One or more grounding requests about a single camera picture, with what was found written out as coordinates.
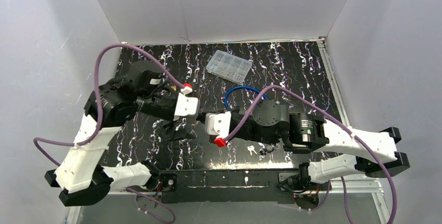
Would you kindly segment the black cable padlock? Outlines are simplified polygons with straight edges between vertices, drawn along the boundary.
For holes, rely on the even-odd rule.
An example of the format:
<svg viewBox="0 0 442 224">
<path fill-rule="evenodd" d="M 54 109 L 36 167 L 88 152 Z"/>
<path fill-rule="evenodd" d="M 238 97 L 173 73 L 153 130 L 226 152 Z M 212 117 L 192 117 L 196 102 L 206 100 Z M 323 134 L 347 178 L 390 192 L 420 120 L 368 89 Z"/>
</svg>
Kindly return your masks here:
<svg viewBox="0 0 442 224">
<path fill-rule="evenodd" d="M 166 142 L 197 138 L 191 127 L 187 125 L 180 127 L 177 121 L 166 121 L 161 126 L 161 137 Z"/>
</svg>

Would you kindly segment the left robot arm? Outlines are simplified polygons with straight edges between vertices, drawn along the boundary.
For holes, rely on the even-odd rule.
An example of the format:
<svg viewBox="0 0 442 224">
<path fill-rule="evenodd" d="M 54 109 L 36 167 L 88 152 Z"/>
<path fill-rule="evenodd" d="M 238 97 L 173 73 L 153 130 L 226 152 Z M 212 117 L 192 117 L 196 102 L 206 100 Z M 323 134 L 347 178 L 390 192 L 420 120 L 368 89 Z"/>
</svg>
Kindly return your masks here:
<svg viewBox="0 0 442 224">
<path fill-rule="evenodd" d="M 149 186 L 159 179 L 159 169 L 148 160 L 106 167 L 100 165 L 100 159 L 112 138 L 136 113 L 173 120 L 176 100 L 159 94 L 164 76 L 162 65 L 142 60 L 125 76 L 110 79 L 91 93 L 67 156 L 45 174 L 51 187 L 61 189 L 59 199 L 64 206 L 90 206 L 111 191 Z"/>
</svg>

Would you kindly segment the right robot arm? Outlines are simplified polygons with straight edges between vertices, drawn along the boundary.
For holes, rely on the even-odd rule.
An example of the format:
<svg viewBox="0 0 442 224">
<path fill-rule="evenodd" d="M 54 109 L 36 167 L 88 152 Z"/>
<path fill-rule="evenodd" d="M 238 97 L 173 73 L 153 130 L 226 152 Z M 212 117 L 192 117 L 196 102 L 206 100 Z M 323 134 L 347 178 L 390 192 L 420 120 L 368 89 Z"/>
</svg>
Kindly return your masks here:
<svg viewBox="0 0 442 224">
<path fill-rule="evenodd" d="M 396 127 L 381 132 L 352 129 L 347 133 L 331 120 L 290 113 L 288 105 L 268 99 L 258 102 L 235 137 L 269 146 L 282 142 L 284 151 L 294 154 L 338 153 L 324 161 L 300 164 L 298 175 L 286 180 L 292 185 L 322 184 L 355 174 L 394 177 L 411 167 L 407 154 L 397 150 L 401 135 Z"/>
</svg>

